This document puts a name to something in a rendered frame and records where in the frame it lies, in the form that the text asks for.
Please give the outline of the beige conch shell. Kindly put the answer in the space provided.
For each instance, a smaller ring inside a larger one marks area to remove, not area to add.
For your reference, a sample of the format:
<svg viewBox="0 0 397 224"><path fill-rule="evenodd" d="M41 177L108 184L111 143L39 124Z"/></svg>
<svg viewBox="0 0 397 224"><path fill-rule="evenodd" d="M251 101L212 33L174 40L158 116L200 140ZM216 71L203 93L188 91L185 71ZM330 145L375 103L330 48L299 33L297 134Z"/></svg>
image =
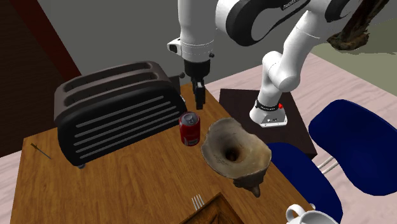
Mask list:
<svg viewBox="0 0 397 224"><path fill-rule="evenodd" d="M221 118L209 127L201 152L215 172L260 197L272 151L258 136L244 130L234 118Z"/></svg>

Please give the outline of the black two-slot toaster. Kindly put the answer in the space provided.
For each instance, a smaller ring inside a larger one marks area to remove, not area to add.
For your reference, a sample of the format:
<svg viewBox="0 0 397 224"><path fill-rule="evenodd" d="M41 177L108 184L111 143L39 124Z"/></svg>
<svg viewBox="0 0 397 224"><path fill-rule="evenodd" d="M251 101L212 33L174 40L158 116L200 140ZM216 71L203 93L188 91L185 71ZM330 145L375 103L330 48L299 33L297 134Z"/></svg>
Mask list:
<svg viewBox="0 0 397 224"><path fill-rule="evenodd" d="M152 61L79 76L54 93L59 146L76 167L178 124L180 92Z"/></svg>

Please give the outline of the small thin dagger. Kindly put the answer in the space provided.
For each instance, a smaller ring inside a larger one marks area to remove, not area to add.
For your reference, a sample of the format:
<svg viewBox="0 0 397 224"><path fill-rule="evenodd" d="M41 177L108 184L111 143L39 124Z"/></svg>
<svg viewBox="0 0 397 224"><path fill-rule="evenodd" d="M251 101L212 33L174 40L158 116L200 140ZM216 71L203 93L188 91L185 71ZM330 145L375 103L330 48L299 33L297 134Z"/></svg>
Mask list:
<svg viewBox="0 0 397 224"><path fill-rule="evenodd" d="M36 144L31 143L31 146L32 146L35 150L38 150L40 153L42 153L42 154L43 154L44 156L46 156L47 158L52 159L49 155L47 155L45 152L43 152L41 149L39 149L39 148L37 147Z"/></svg>

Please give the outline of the silver fork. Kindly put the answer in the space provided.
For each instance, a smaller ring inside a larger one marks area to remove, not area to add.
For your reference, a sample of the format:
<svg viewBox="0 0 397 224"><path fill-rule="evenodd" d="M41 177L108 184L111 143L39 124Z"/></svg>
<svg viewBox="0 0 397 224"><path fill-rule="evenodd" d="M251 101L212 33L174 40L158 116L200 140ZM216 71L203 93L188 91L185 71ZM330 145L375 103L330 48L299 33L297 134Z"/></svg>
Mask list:
<svg viewBox="0 0 397 224"><path fill-rule="evenodd" d="M196 211L203 207L205 204L200 194L192 197L192 203Z"/></svg>

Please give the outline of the dark robot stand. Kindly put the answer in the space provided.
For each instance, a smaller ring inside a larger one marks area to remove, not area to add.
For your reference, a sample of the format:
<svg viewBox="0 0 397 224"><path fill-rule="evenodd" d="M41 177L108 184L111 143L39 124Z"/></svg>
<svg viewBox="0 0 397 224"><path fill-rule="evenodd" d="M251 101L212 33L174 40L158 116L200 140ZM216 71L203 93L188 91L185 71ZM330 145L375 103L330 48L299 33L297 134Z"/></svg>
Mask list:
<svg viewBox="0 0 397 224"><path fill-rule="evenodd" d="M231 117L241 123L246 131L257 135L264 143L289 143L304 152L310 159L313 159L317 155L317 151L293 96L287 92L283 93L280 98L280 103L283 105L288 119L287 125L262 128L249 117L249 112L254 106L258 93L257 90L222 88L219 103Z"/></svg>

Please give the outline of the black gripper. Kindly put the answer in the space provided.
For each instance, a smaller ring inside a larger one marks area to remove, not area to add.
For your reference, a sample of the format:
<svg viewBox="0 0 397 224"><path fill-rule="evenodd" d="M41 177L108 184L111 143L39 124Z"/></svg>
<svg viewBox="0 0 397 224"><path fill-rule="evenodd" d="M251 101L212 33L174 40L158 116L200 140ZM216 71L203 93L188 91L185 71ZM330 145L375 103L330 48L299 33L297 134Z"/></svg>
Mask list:
<svg viewBox="0 0 397 224"><path fill-rule="evenodd" d="M205 104L204 77L210 73L211 61L190 62L184 60L185 74L191 78L192 91L195 94L196 109L203 109Z"/></svg>

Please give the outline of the brown gnarled wood piece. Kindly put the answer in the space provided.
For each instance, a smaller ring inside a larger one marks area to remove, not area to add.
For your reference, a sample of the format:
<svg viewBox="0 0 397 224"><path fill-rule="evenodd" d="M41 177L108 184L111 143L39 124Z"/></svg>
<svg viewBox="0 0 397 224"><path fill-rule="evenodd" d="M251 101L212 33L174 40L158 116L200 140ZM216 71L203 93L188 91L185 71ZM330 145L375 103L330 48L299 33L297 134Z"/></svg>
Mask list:
<svg viewBox="0 0 397 224"><path fill-rule="evenodd" d="M346 26L327 39L336 50L355 50L367 44L368 26L390 0L362 0Z"/></svg>

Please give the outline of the wooden table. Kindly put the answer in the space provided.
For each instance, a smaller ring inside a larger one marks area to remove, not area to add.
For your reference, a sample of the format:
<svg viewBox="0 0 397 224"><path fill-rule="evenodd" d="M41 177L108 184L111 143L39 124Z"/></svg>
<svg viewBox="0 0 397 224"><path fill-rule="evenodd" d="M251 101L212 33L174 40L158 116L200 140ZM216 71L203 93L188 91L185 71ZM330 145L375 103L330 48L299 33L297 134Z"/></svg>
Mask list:
<svg viewBox="0 0 397 224"><path fill-rule="evenodd" d="M273 165L260 190L257 198L215 173L176 126L83 169L66 159L50 129L24 139L10 224L179 224L194 212L197 194L205 201L223 194L245 224L286 224L290 205L310 209Z"/></svg>

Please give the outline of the white teapot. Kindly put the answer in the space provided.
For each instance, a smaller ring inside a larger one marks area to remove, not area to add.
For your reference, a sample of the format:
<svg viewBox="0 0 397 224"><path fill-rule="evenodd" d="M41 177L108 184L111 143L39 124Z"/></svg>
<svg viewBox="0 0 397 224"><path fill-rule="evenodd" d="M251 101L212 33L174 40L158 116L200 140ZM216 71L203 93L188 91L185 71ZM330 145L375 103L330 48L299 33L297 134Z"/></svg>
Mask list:
<svg viewBox="0 0 397 224"><path fill-rule="evenodd" d="M287 208L286 220L286 224L338 224L331 216L316 210L305 211L298 204Z"/></svg>

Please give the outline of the red drink can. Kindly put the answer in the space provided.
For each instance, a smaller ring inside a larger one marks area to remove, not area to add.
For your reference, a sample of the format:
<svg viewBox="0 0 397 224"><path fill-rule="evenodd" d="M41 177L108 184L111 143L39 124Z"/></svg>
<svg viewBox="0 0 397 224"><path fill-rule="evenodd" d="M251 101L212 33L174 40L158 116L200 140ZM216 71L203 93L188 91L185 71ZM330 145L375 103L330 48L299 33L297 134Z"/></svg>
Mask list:
<svg viewBox="0 0 397 224"><path fill-rule="evenodd" d="M187 111L179 117L181 142L186 146L195 146L200 141L200 117Z"/></svg>

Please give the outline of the blue chair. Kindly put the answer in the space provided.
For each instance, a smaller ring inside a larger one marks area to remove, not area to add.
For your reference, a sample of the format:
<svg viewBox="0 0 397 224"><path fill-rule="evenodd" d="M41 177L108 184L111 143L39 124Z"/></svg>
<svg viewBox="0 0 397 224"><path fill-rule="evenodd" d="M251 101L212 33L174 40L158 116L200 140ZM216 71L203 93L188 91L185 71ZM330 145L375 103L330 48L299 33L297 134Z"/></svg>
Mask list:
<svg viewBox="0 0 397 224"><path fill-rule="evenodd" d="M397 129L370 110L344 99L327 105L309 124L312 140L341 166L362 192L385 196L397 192ZM270 143L272 163L313 210L338 224L343 211L324 172L288 143Z"/></svg>

